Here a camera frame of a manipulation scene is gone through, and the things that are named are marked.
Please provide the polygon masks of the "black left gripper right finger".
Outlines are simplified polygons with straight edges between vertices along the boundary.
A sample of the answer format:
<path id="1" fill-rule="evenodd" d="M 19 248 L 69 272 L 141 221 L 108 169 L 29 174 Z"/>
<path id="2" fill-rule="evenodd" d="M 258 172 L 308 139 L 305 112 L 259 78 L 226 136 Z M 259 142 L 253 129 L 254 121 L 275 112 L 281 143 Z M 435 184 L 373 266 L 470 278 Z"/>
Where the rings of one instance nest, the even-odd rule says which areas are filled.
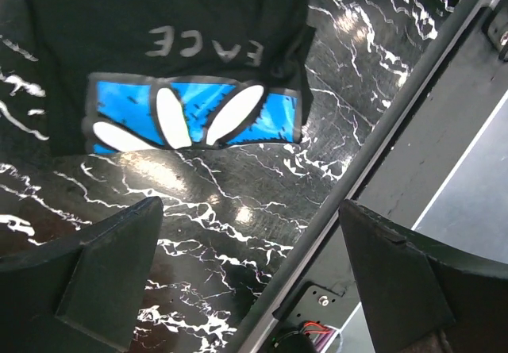
<path id="1" fill-rule="evenodd" d="M 507 265 L 396 224 L 351 200 L 345 239 L 377 352 L 505 352 Z"/>

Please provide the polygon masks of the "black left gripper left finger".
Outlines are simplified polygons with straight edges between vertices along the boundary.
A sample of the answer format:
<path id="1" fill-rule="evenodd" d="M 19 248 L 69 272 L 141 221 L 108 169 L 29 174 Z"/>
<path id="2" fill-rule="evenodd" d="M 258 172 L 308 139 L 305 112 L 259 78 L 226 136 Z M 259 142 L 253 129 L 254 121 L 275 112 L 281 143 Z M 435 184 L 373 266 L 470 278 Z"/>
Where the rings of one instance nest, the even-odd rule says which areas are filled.
<path id="1" fill-rule="evenodd" d="M 163 204 L 151 197 L 1 258 L 3 352 L 127 352 Z"/>

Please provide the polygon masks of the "black daisy print t-shirt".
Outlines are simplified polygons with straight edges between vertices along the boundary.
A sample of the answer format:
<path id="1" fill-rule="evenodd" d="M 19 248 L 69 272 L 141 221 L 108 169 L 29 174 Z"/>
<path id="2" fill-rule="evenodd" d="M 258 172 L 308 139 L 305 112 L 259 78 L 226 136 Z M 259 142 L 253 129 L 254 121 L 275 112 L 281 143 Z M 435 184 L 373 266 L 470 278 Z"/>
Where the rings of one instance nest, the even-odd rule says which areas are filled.
<path id="1" fill-rule="evenodd" d="M 309 0 L 25 0 L 54 155 L 298 143 Z"/>

